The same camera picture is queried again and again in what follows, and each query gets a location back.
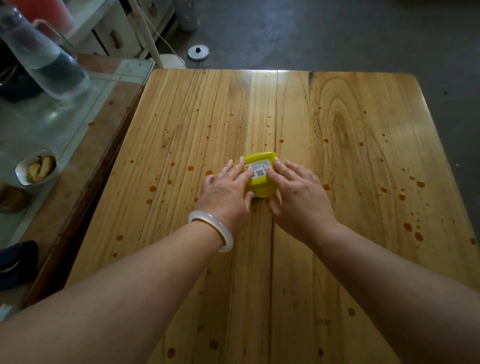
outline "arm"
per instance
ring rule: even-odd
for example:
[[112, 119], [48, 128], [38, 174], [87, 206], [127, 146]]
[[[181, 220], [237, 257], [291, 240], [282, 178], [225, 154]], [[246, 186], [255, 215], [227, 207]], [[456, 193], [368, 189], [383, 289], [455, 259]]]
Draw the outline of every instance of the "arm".
[[[231, 161], [203, 185], [198, 209], [237, 233], [252, 170]], [[2, 363], [144, 363], [203, 269], [222, 246], [193, 221], [170, 236], [25, 309], [0, 325]]]
[[275, 221], [306, 243], [406, 363], [480, 358], [480, 294], [436, 275], [339, 224], [319, 179], [276, 161]]

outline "gray cylinder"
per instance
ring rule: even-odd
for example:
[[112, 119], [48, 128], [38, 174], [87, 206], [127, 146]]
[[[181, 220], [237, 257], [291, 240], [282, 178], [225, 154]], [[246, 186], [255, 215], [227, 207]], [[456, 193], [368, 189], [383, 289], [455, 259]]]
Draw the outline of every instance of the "gray cylinder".
[[193, 0], [172, 0], [181, 30], [192, 32], [200, 26]]

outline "red container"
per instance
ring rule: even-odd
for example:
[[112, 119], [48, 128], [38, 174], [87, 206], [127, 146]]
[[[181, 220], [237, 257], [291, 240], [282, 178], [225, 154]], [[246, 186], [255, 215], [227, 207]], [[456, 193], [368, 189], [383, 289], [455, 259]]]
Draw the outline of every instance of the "red container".
[[64, 35], [73, 28], [73, 17], [62, 0], [5, 0], [15, 5], [29, 22], [43, 19]]

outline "white label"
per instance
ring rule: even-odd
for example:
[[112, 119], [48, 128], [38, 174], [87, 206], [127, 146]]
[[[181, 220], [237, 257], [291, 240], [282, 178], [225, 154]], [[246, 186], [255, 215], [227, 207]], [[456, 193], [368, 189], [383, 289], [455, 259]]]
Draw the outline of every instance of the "white label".
[[260, 177], [266, 177], [267, 176], [267, 168], [271, 167], [272, 165], [270, 164], [269, 159], [265, 159], [265, 160], [261, 160], [260, 162], [247, 164], [245, 166], [245, 169], [247, 169], [248, 166], [252, 166], [252, 168], [253, 168], [252, 179], [255, 180], [255, 179], [260, 178]]

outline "person's left arm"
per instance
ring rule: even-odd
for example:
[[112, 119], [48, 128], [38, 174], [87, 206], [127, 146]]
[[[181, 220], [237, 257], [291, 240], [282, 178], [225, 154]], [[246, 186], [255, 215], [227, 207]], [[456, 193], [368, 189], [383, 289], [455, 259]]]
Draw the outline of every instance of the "person's left arm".
[[[232, 235], [246, 223], [252, 170], [230, 161], [203, 184], [198, 210]], [[202, 221], [0, 324], [2, 363], [144, 363], [223, 240]]]

